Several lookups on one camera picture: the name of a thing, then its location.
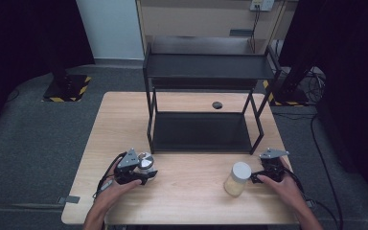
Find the glass jar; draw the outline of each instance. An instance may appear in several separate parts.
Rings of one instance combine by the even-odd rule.
[[[252,174],[249,165],[244,162],[237,162],[232,167],[232,171],[224,183],[224,188],[231,196],[240,196],[244,190],[247,179]]]

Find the yellow and black hazard tape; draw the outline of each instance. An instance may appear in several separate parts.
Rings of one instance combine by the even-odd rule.
[[[267,91],[268,87],[268,81],[263,81],[264,89]],[[268,96],[268,102],[271,106],[307,106],[306,103],[298,103],[298,102],[277,102],[274,98],[274,95],[272,92],[270,92],[270,95]]]
[[[69,97],[50,97],[43,98],[43,102],[54,102],[54,103],[64,103],[64,102],[77,102],[82,98],[82,95],[85,93],[86,88],[88,87],[88,83],[91,81],[91,77],[86,77],[85,82],[80,90],[80,93],[77,97],[69,98]]]

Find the bottom shelf tray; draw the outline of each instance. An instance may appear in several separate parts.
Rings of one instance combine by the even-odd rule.
[[[159,112],[154,151],[251,151],[242,113]]]

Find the white wall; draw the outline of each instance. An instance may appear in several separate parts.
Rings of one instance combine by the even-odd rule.
[[[77,0],[94,58],[144,59],[135,0]]]

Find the black metal shelf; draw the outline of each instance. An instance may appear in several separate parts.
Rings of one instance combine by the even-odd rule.
[[[174,52],[169,44],[151,44],[145,56],[143,74],[149,107],[148,138],[150,150],[155,151],[244,151],[252,154],[264,136],[260,114],[270,92],[270,87],[259,108],[252,93],[258,80],[273,82],[281,73],[274,52],[267,47],[263,55],[202,52],[202,44],[196,47],[188,39]],[[270,59],[275,65],[273,74]],[[158,89],[230,89],[247,90],[248,98],[240,112],[159,111],[156,91]],[[259,136],[251,143],[244,112],[252,104]]]

